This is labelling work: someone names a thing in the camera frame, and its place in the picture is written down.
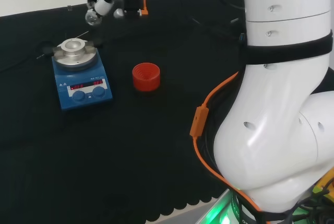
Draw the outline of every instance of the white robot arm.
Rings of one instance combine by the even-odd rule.
[[[249,46],[289,46],[331,32],[330,0],[245,0]],[[247,65],[214,141],[221,174],[263,210],[287,211],[334,167],[334,92],[310,94],[329,53]]]

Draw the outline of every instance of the black strap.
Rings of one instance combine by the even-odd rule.
[[[241,46],[241,58],[247,65],[272,64],[303,60],[330,53],[333,48],[332,31],[327,36],[305,43],[280,46]]]
[[[239,203],[242,204],[256,219],[256,221],[250,219],[243,211],[240,211],[240,207],[236,204],[236,198]],[[269,212],[258,212],[254,209],[254,207],[243,197],[237,197],[235,193],[232,196],[232,210],[239,220],[239,216],[244,220],[243,224],[254,224],[254,222],[258,224],[266,224],[267,221],[284,221],[289,217],[289,214],[292,210],[285,211],[283,213],[269,213]]]

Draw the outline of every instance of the red cup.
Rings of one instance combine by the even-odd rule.
[[[138,91],[151,92],[160,86],[160,69],[152,63],[141,63],[132,70],[134,86]]]

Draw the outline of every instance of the orange cable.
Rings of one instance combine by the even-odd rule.
[[[142,15],[148,15],[148,10],[147,10],[147,6],[146,6],[146,0],[144,0],[144,8],[143,8],[143,10],[141,10],[141,14]]]
[[[214,90],[211,91],[211,93],[209,93],[209,95],[206,97],[204,103],[202,104],[202,107],[206,107],[207,103],[209,102],[209,100],[211,99],[211,97],[218,91],[220,90],[222,87],[226,86],[229,82],[231,82],[236,76],[237,76],[238,72],[235,73],[234,75],[232,75],[230,78],[224,80],[221,84],[219,84],[216,88],[214,88]],[[195,152],[196,155],[198,157],[198,159],[200,160],[200,162],[204,165],[204,167],[206,167],[206,169],[208,169],[214,176],[216,176],[219,180],[221,180],[222,182],[224,182],[226,185],[228,185],[229,187],[231,187],[233,190],[235,190],[236,192],[238,192],[242,197],[244,197],[257,211],[261,212],[261,209],[255,204],[255,202],[249,197],[247,196],[244,192],[240,191],[239,189],[235,188],[234,186],[232,186],[223,176],[221,176],[220,174],[216,173],[215,170],[213,170],[203,159],[203,157],[201,156],[199,150],[198,150],[198,146],[197,146],[197,139],[198,137],[193,136],[193,144],[194,144],[194,148],[195,148]]]

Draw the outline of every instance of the red digital display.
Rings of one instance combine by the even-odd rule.
[[[69,87],[71,88],[71,90],[75,90],[75,89],[79,89],[79,88],[83,88],[83,87],[96,86],[96,85],[100,85],[100,84],[103,84],[102,79],[95,80],[95,81],[90,81],[90,82],[82,83],[82,84],[76,84],[76,85],[72,85],[72,86],[69,86]]]

